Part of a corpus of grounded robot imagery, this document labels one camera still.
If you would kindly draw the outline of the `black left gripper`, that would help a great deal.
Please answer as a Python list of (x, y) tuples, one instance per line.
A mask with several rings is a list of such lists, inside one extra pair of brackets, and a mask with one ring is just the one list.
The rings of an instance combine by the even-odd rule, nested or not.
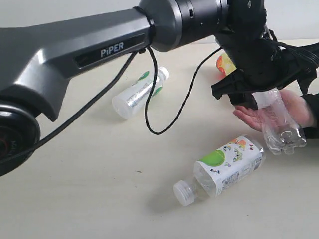
[(211, 86), (216, 99), (229, 95), (233, 106), (257, 110), (254, 92), (282, 89), (297, 81), (301, 93), (308, 93), (319, 67), (318, 43), (293, 46), (263, 35), (249, 39), (237, 33), (216, 34), (236, 70)]

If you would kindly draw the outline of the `black sleeved forearm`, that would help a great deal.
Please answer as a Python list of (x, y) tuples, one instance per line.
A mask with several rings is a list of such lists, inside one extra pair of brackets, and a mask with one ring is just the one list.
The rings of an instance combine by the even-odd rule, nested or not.
[(309, 120), (303, 127), (307, 139), (319, 138), (319, 95), (306, 94), (302, 95), (309, 111)]

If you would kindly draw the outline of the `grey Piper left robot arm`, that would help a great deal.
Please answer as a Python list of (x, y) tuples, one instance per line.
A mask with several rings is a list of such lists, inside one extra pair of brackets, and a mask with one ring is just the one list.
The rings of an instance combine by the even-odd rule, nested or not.
[(319, 45), (279, 42), (267, 28), (262, 0), (143, 0), (138, 6), (87, 17), (0, 30), (0, 173), (24, 164), (87, 109), (46, 138), (39, 114), (58, 118), (70, 80), (120, 56), (129, 59), (112, 88), (144, 50), (168, 52), (214, 36), (236, 70), (212, 85), (216, 99), (255, 108), (254, 92), (297, 81), (306, 94), (317, 76)]

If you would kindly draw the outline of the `open human hand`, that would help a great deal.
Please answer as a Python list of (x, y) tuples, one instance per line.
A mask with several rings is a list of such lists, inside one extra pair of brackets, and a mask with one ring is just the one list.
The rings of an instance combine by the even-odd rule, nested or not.
[[(290, 90), (280, 90), (283, 102), (289, 111), (292, 118), (301, 126), (306, 126), (309, 120), (309, 111), (305, 100), (298, 94)], [(233, 114), (244, 122), (248, 127), (261, 132), (262, 123), (257, 113), (252, 109), (247, 109), (244, 106), (235, 106)]]

